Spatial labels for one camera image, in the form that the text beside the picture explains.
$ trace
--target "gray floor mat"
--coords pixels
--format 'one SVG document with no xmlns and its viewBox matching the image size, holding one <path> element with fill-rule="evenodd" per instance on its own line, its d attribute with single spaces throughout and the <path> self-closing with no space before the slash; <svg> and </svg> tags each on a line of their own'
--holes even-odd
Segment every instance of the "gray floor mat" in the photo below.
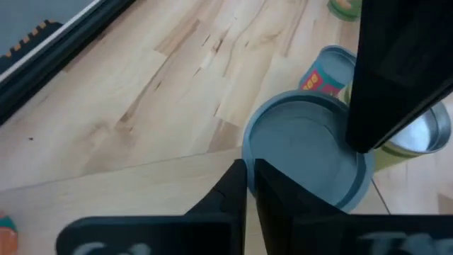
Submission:
<svg viewBox="0 0 453 255">
<path fill-rule="evenodd" d="M 43 20 L 66 23 L 93 0 L 1 0 L 0 55 L 23 39 Z"/>
</svg>

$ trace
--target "food can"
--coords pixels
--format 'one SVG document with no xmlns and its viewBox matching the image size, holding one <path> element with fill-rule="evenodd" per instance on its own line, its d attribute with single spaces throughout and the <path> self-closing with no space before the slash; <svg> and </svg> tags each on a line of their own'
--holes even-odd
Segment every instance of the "food can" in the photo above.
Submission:
<svg viewBox="0 0 453 255">
<path fill-rule="evenodd" d="M 0 211 L 0 254 L 16 254 L 17 230 L 10 217 Z"/>
<path fill-rule="evenodd" d="M 355 21 L 360 17 L 362 0 L 330 0 L 327 6 L 339 19 Z"/>
<path fill-rule="evenodd" d="M 336 96 L 354 78 L 355 56 L 337 45 L 323 48 L 299 83 L 301 90 Z"/>
<path fill-rule="evenodd" d="M 338 94 L 340 100 L 349 104 L 352 85 Z M 452 124 L 442 102 L 416 118 L 388 142 L 375 149 L 375 171 L 442 149 L 449 141 Z"/>
<path fill-rule="evenodd" d="M 374 153 L 345 141 L 348 106 L 320 91 L 287 91 L 251 117 L 242 157 L 255 192 L 255 159 L 264 159 L 309 192 L 351 211 L 371 184 Z"/>
</svg>

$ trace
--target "wooden table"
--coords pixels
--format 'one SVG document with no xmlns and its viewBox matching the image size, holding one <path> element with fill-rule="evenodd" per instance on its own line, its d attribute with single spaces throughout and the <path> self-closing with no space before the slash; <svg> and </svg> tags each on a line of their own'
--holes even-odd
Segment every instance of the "wooden table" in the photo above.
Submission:
<svg viewBox="0 0 453 255">
<path fill-rule="evenodd" d="M 18 225 L 20 254 L 52 253 L 83 216 L 195 204 L 240 157 L 260 104 L 297 88 L 322 47 L 357 51 L 359 23 L 326 3 L 137 0 L 0 128 L 0 208 Z M 392 213 L 453 212 L 452 150 L 377 174 Z M 249 208 L 247 253 L 262 254 Z M 359 208 L 386 213 L 374 186 Z"/>
</svg>

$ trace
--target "wooden floor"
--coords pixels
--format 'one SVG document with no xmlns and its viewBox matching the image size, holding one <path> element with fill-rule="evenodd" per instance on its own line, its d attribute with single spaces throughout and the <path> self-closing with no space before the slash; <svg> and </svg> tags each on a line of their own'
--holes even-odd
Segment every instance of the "wooden floor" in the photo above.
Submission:
<svg viewBox="0 0 453 255">
<path fill-rule="evenodd" d="M 240 147 L 253 111 L 296 89 L 322 47 L 357 51 L 359 24 L 326 4 L 137 0 L 0 128 L 0 208 L 30 210 L 16 204 L 44 183 L 93 185 L 84 199 L 97 195 L 88 175 Z M 452 114 L 453 98 L 445 102 Z M 376 174 L 389 211 L 453 213 L 452 153 L 450 143 Z M 41 196 L 55 191 L 44 185 Z"/>
</svg>

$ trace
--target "can label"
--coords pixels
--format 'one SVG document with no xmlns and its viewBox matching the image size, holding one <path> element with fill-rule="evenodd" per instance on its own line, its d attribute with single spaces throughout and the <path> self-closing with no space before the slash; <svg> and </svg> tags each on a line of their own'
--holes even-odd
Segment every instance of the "can label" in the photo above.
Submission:
<svg viewBox="0 0 453 255">
<path fill-rule="evenodd" d="M 315 62 L 302 77 L 299 88 L 302 90 L 322 91 L 328 95 L 336 96 L 345 85 L 329 77 L 322 68 L 316 65 Z"/>
</svg>

